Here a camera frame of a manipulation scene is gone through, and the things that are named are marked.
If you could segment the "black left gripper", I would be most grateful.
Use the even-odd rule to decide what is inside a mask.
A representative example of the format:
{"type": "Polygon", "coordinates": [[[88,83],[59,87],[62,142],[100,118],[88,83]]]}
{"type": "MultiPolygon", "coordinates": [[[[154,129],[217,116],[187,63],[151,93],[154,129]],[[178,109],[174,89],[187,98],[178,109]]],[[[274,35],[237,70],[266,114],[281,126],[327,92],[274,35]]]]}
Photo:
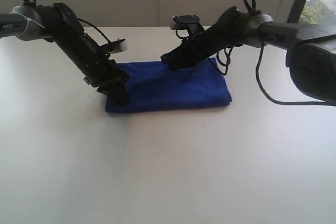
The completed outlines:
{"type": "Polygon", "coordinates": [[[118,68],[114,60],[86,33],[63,32],[59,36],[59,47],[85,75],[85,80],[97,91],[111,98],[117,105],[126,106],[130,97],[124,83],[130,75],[118,68]]]}

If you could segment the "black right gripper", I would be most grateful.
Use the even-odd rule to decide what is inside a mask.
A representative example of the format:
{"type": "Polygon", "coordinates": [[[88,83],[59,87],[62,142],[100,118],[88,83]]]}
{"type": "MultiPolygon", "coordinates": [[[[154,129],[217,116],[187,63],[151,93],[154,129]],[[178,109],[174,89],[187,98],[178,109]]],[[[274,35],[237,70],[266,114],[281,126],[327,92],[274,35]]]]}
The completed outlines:
{"type": "Polygon", "coordinates": [[[236,45],[236,38],[220,33],[212,26],[194,38],[181,43],[175,52],[163,54],[160,59],[177,71],[197,66],[200,62],[229,46],[236,45]]]}

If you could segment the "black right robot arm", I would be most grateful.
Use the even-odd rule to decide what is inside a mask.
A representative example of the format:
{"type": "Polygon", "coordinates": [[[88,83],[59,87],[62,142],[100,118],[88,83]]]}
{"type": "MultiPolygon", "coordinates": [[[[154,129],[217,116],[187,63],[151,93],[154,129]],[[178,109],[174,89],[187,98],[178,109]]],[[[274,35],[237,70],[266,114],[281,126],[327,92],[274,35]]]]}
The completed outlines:
{"type": "Polygon", "coordinates": [[[192,15],[174,16],[172,30],[186,30],[181,44],[161,56],[172,70],[191,68],[223,49],[241,45],[264,50],[272,45],[286,50],[286,67],[296,88],[313,101],[283,102],[272,98],[255,75],[264,96],[278,105],[335,106],[335,26],[275,23],[271,16],[257,10],[240,12],[233,6],[208,29],[192,15]]]}

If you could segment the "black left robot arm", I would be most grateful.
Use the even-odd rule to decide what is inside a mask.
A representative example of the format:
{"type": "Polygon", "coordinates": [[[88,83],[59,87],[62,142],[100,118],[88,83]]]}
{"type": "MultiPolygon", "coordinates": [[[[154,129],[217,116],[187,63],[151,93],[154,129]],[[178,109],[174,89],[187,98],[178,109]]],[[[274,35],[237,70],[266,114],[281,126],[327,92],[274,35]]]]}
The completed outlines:
{"type": "Polygon", "coordinates": [[[1,14],[1,37],[22,41],[54,42],[84,74],[84,81],[116,104],[129,104],[125,83],[129,74],[110,55],[123,51],[124,39],[98,45],[84,30],[76,14],[64,3],[36,6],[25,3],[1,14]]]}

